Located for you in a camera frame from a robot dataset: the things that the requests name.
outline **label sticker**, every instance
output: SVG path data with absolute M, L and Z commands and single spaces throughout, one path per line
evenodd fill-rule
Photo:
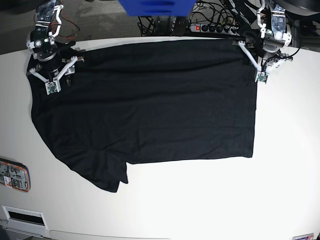
M 12 184 L 11 184 L 11 178 L 7 177 L 7 176 L 3 176 L 4 177 L 4 184 L 9 187 L 12 188 Z

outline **power outlet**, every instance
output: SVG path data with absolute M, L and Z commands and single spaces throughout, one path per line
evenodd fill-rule
M 208 24 L 191 24 L 190 31 L 193 33 L 207 33 L 207 34 L 224 34 L 224 35 L 232 35 L 239 36 L 238 27 L 236 26 L 224 26 L 221 24 L 217 26 L 215 24 L 210 25 L 207 30 L 204 30 L 204 27 L 208 26 Z

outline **white table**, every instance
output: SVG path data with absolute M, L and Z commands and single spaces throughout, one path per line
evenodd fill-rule
M 76 47 L 167 39 L 92 40 Z M 253 158 L 128 164 L 129 184 L 121 183 L 117 193 L 69 170 L 40 138 L 30 115 L 29 57 L 27 50 L 0 56 L 0 156 L 23 163 L 31 176 L 29 193 L 0 186 L 0 204 L 43 212 L 45 237 L 73 239 L 63 232 L 172 240 L 318 235 L 320 53 L 301 50 L 266 85 L 258 84 Z M 2 210 L 0 217 L 5 218 Z

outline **blue object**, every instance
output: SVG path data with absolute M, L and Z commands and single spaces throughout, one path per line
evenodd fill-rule
M 188 16 L 196 0 L 119 0 L 129 16 Z

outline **black fabric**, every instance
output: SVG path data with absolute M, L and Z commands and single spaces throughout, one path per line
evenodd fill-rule
M 116 192 L 128 183 L 126 163 L 252 157 L 255 69 L 232 41 L 81 54 L 72 86 L 62 80 L 59 93 L 47 95 L 43 82 L 28 77 L 31 117 L 54 156 L 97 187 Z M 28 68 L 35 64 L 31 58 Z

